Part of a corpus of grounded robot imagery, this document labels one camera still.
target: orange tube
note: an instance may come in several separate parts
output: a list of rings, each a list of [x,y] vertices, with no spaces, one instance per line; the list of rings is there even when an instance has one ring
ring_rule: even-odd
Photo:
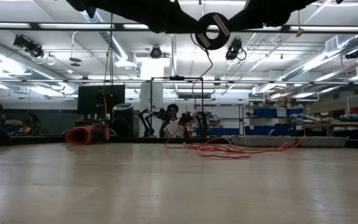
[[[76,127],[66,135],[66,141],[74,145],[108,142],[109,140],[109,129],[104,126]]]

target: hanging cable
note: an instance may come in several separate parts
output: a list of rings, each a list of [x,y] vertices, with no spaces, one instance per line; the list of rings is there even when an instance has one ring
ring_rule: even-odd
[[[203,51],[205,52],[206,56],[208,57],[209,62],[211,63],[211,66],[209,66],[209,68],[208,68],[203,74],[201,74],[201,75],[196,79],[196,81],[194,82],[193,86],[191,87],[191,92],[192,92],[193,98],[194,98],[194,111],[195,111],[195,110],[196,110],[197,101],[196,101],[196,95],[195,95],[195,93],[194,93],[194,86],[196,85],[196,83],[197,83],[197,81],[198,81],[199,79],[201,79],[205,74],[207,74],[207,73],[211,70],[211,68],[214,66],[214,63],[212,62],[211,57],[209,56],[208,50],[206,50],[206,49],[202,48],[202,46],[198,45],[198,44],[194,41],[192,34],[190,34],[190,38],[191,38],[191,41],[193,41],[193,43],[194,43],[195,45],[197,45],[201,50],[203,50]]]

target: pipe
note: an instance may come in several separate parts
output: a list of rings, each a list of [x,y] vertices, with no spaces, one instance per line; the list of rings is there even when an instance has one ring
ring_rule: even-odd
[[[352,49],[358,46],[358,35],[344,41],[339,45],[339,50],[334,52],[322,53],[315,55],[309,58],[305,63],[299,67],[291,68],[286,70],[284,74],[280,77],[281,81],[288,81],[291,78],[294,78],[298,75],[301,75],[321,64],[328,61],[329,59],[335,58],[340,55],[345,55],[349,53]]]
[[[171,71],[172,76],[175,76],[177,74],[177,38],[175,34],[172,34],[171,51]]]
[[[82,15],[86,19],[86,21],[88,21],[89,23],[104,22],[102,17],[99,15],[98,10],[96,11],[93,18],[90,18],[86,11],[83,11]],[[109,45],[111,45],[112,51],[116,54],[116,56],[119,60],[127,60],[128,59],[128,55],[125,54],[125,51],[122,49],[122,47],[119,45],[118,41],[116,40],[114,35],[110,33],[110,31],[98,31],[98,34],[103,38],[104,41],[106,41]]]
[[[353,65],[346,66],[346,67],[343,67],[342,69],[331,72],[330,74],[324,75],[324,76],[316,79],[315,81],[323,82],[323,80],[325,80],[325,79],[332,78],[333,76],[342,74],[342,73],[347,72],[348,70],[356,68],[356,67],[358,67],[358,62],[354,63]],[[289,97],[289,96],[297,94],[301,90],[304,90],[304,91],[309,90],[310,88],[313,88],[314,86],[315,85],[312,85],[312,84],[308,84],[306,86],[299,86],[299,87],[294,88],[291,92],[284,94],[283,96]]]
[[[15,73],[31,73],[30,76],[26,77],[26,79],[36,79],[40,80],[61,80],[66,79],[63,75],[59,75],[41,65],[34,63],[33,61],[19,55],[17,52],[13,52],[3,46],[0,45],[0,62],[1,66],[6,66],[5,70],[11,69],[13,74]],[[77,84],[67,83],[73,90],[78,88]]]

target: floor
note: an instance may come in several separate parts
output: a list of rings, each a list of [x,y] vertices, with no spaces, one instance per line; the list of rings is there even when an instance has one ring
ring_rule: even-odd
[[[358,224],[358,149],[216,160],[161,144],[0,147],[2,223]]]

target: red cable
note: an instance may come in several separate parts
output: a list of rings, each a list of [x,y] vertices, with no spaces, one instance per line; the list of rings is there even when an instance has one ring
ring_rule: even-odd
[[[227,141],[229,143],[229,145],[222,146],[222,145],[217,145],[217,144],[211,144],[211,142],[218,140],[218,139],[223,139],[223,140]],[[282,151],[287,151],[289,149],[294,149],[294,148],[298,147],[304,139],[305,139],[305,137],[303,136],[301,139],[297,139],[295,141],[284,143],[275,149],[248,148],[248,147],[239,149],[236,147],[232,147],[231,141],[224,137],[213,138],[213,139],[208,140],[205,143],[187,144],[184,142],[183,146],[168,146],[168,143],[170,140],[170,137],[168,135],[168,139],[164,146],[166,149],[194,150],[194,151],[197,151],[197,154],[201,157],[217,157],[217,158],[222,158],[222,159],[249,159],[251,157],[251,154],[258,154],[258,153],[265,153],[265,152],[282,152]],[[207,155],[202,154],[202,152],[204,152],[204,151],[206,151],[206,152],[225,152],[225,153],[227,153],[227,156],[219,155],[219,154],[207,154]]]

